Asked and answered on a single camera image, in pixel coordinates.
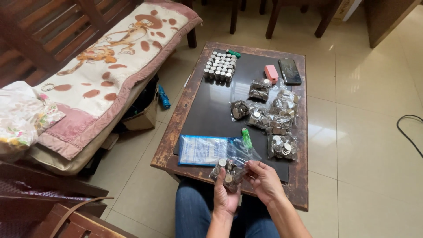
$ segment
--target smartphone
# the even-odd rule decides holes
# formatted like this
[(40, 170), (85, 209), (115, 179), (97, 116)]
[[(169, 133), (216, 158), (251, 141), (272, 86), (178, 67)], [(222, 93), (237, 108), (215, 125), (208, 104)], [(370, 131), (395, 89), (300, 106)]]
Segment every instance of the smartphone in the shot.
[(300, 85), (302, 83), (301, 76), (294, 59), (280, 58), (278, 61), (284, 83), (286, 85)]

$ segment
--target person's left hand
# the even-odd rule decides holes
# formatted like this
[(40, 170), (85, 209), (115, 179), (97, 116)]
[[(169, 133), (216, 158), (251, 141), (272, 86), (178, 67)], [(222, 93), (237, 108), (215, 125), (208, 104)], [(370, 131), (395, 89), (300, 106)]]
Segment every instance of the person's left hand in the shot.
[(219, 175), (214, 185), (214, 212), (223, 212), (233, 216), (238, 207), (241, 191), (238, 188), (238, 191), (234, 194), (229, 192), (228, 189), (223, 186), (225, 176), (225, 169), (220, 168)]

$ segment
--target cartoon print blanket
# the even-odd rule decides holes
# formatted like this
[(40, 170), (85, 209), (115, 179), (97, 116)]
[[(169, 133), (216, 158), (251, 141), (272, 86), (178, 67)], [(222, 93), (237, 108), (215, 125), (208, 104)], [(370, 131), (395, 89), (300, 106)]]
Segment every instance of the cartoon print blanket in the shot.
[(180, 3), (150, 0), (141, 4), (36, 86), (67, 115), (42, 133), (39, 143), (71, 160), (113, 120), (134, 84), (149, 76), (201, 22)]

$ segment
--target brown strap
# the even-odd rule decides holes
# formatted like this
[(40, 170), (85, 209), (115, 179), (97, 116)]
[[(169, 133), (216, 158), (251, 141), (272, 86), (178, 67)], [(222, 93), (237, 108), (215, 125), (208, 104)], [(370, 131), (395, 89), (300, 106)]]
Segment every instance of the brown strap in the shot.
[(66, 219), (78, 208), (80, 208), (81, 206), (90, 203), (90, 202), (94, 202), (97, 200), (102, 200), (102, 199), (114, 199), (114, 197), (112, 196), (101, 196), (101, 197), (97, 197), (97, 198), (93, 198), (90, 200), (87, 200), (85, 202), (79, 203), (75, 206), (73, 206), (71, 209), (69, 209), (69, 211), (62, 217), (62, 219), (60, 219), (59, 223), (57, 223), (56, 227), (54, 228), (52, 234), (50, 235), (50, 238), (53, 238), (57, 231), (59, 231), (60, 227), (62, 227), (63, 223), (65, 223)]

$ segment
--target pink eraser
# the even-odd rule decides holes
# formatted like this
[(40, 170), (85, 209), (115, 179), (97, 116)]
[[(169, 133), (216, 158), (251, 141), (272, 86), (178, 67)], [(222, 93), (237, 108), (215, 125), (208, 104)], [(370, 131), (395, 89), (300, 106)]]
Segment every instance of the pink eraser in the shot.
[(279, 75), (277, 74), (277, 71), (274, 65), (266, 65), (264, 67), (264, 72), (266, 73), (267, 79), (270, 80), (272, 84), (275, 84), (277, 82)]

